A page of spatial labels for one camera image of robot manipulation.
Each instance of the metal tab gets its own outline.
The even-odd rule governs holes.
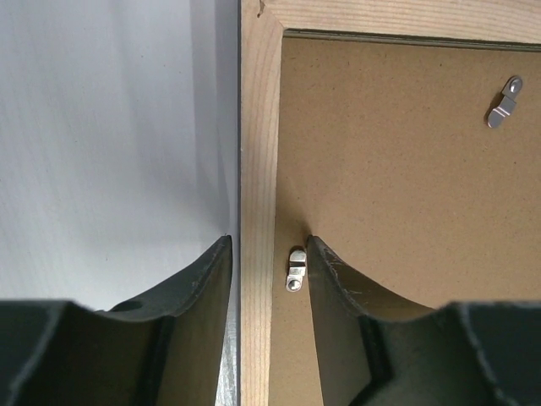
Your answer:
[[[303,286],[303,277],[306,276],[306,252],[295,249],[289,255],[289,269],[287,271],[286,289],[288,292],[298,292]]]
[[[520,76],[513,76],[501,91],[503,98],[500,101],[498,107],[495,107],[490,112],[487,118],[487,124],[490,128],[495,129],[499,127],[505,117],[511,116],[511,113],[515,109],[516,102],[515,97],[522,89],[522,78]]]

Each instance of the wooden frame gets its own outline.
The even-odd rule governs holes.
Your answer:
[[[285,30],[536,48],[541,2],[240,0],[240,399],[268,404],[281,39]]]

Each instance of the brown fiberboard panel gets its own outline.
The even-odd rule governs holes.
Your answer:
[[[308,233],[424,305],[541,298],[541,53],[285,39],[269,405],[321,405]],[[524,78],[498,129],[484,116]]]

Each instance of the white surface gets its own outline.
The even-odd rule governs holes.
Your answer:
[[[236,0],[0,3],[0,297],[109,309],[237,241],[237,21]]]

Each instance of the metal clip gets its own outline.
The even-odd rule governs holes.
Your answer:
[[[504,89],[501,91],[503,99],[501,99],[498,107],[492,109],[487,119],[490,128],[495,129],[500,126],[505,117],[511,116],[516,106],[515,97],[521,89],[522,78],[520,76],[513,76],[507,80]]]
[[[306,276],[306,252],[301,249],[293,250],[289,255],[286,289],[288,292],[298,292],[303,286]]]

